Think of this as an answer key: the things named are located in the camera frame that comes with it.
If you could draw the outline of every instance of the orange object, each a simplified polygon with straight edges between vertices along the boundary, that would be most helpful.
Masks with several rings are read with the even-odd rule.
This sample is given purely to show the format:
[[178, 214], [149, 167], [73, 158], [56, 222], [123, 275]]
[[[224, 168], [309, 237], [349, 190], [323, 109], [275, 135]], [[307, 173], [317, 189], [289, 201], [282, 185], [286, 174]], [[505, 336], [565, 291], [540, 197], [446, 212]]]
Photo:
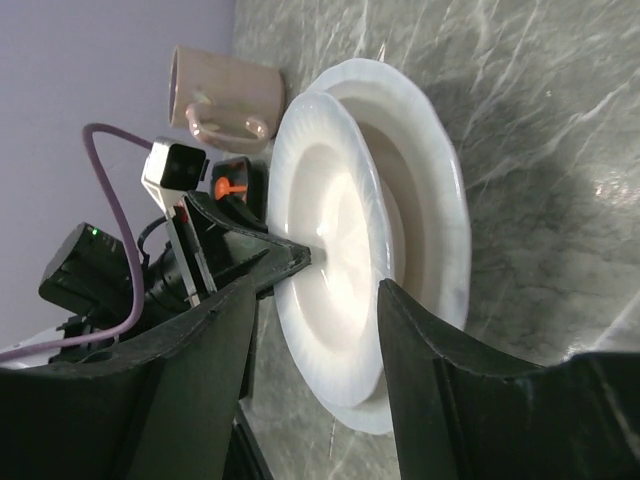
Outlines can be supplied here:
[[216, 187], [215, 187], [215, 192], [216, 192], [216, 200], [220, 200], [222, 197], [224, 197], [225, 195], [229, 195], [230, 193], [243, 193], [245, 192], [245, 195], [243, 196], [243, 199], [246, 198], [246, 191], [247, 191], [247, 186], [246, 185], [239, 185], [237, 187], [231, 185], [231, 182], [229, 181], [229, 179], [227, 177], [220, 177], [217, 181], [216, 181]]

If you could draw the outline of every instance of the gray marble surface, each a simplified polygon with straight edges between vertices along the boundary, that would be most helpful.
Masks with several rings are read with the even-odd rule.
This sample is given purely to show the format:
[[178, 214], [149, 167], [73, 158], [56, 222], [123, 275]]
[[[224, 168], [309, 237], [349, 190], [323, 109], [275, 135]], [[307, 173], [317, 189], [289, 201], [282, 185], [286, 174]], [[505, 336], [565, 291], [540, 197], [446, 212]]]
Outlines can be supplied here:
[[[591, 348], [640, 289], [635, 0], [238, 0], [234, 42], [281, 69], [289, 98], [351, 57], [423, 89], [466, 184], [472, 335], [559, 362]], [[393, 438], [336, 424], [295, 369], [273, 303], [261, 309], [245, 406], [276, 478], [397, 477]]]

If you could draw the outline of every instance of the black cable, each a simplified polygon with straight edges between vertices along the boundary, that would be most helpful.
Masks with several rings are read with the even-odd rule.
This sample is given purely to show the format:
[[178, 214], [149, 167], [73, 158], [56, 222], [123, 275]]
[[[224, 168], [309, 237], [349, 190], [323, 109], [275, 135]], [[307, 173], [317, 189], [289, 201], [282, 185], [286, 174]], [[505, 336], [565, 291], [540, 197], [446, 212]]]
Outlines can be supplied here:
[[162, 225], [167, 221], [167, 217], [156, 218], [153, 222], [145, 227], [140, 236], [138, 237], [138, 250], [140, 250], [140, 255], [142, 255], [142, 271], [145, 272], [149, 267], [149, 260], [151, 259], [151, 255], [144, 251], [144, 242], [147, 240], [147, 237], [151, 235], [156, 228]]

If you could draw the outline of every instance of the pink cable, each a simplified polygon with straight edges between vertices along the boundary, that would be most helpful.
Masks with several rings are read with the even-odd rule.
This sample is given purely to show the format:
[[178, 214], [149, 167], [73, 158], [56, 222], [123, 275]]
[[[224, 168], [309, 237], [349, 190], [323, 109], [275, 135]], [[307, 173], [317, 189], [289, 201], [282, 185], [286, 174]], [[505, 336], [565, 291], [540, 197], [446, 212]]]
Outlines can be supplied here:
[[131, 233], [129, 222], [127, 222], [127, 217], [125, 216], [124, 211], [120, 206], [120, 202], [118, 202], [116, 193], [113, 191], [113, 187], [111, 186], [111, 182], [109, 182], [107, 172], [105, 172], [102, 163], [100, 163], [100, 158], [98, 158], [96, 145], [93, 141], [93, 134], [97, 132], [115, 135], [116, 137], [128, 140], [129, 142], [135, 143], [136, 145], [139, 145], [140, 147], [146, 148], [148, 150], [151, 150], [152, 144], [151, 142], [148, 142], [129, 132], [125, 132], [124, 130], [113, 127], [111, 125], [106, 125], [104, 123], [90, 123], [82, 129], [82, 140], [84, 141], [84, 146], [87, 150], [87, 154], [89, 155], [89, 160], [91, 161], [91, 165], [96, 172], [96, 176], [98, 177], [98, 182], [100, 182], [102, 191], [107, 197], [107, 201], [109, 202], [111, 211], [113, 212], [114, 217], [116, 217], [116, 222], [118, 223], [118, 227], [120, 228], [120, 233], [122, 235], [124, 251], [127, 255], [127, 261], [129, 262], [129, 269], [131, 270], [131, 284], [133, 285], [133, 303], [131, 305], [131, 313], [129, 313], [129, 316], [122, 323], [107, 330], [102, 330], [100, 332], [94, 332], [87, 335], [81, 335], [78, 337], [70, 337], [64, 338], [62, 340], [37, 343], [35, 345], [27, 345], [22, 348], [17, 348], [15, 350], [0, 353], [0, 363], [33, 355], [45, 350], [72, 347], [74, 345], [80, 345], [83, 343], [99, 342], [101, 340], [113, 338], [116, 335], [120, 335], [133, 327], [142, 314], [142, 308], [144, 307], [144, 282], [142, 279], [142, 268], [140, 267], [140, 259], [138, 258], [138, 250], [136, 248], [135, 241], [133, 240], [133, 234]]

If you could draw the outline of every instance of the cup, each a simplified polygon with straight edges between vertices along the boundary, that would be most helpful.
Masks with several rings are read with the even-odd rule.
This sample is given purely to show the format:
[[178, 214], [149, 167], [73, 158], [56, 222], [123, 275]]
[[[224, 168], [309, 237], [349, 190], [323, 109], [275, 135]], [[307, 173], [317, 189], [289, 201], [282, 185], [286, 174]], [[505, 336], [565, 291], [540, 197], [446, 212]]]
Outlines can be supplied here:
[[171, 66], [169, 123], [233, 153], [262, 150], [278, 130], [284, 83], [278, 70], [177, 46]]

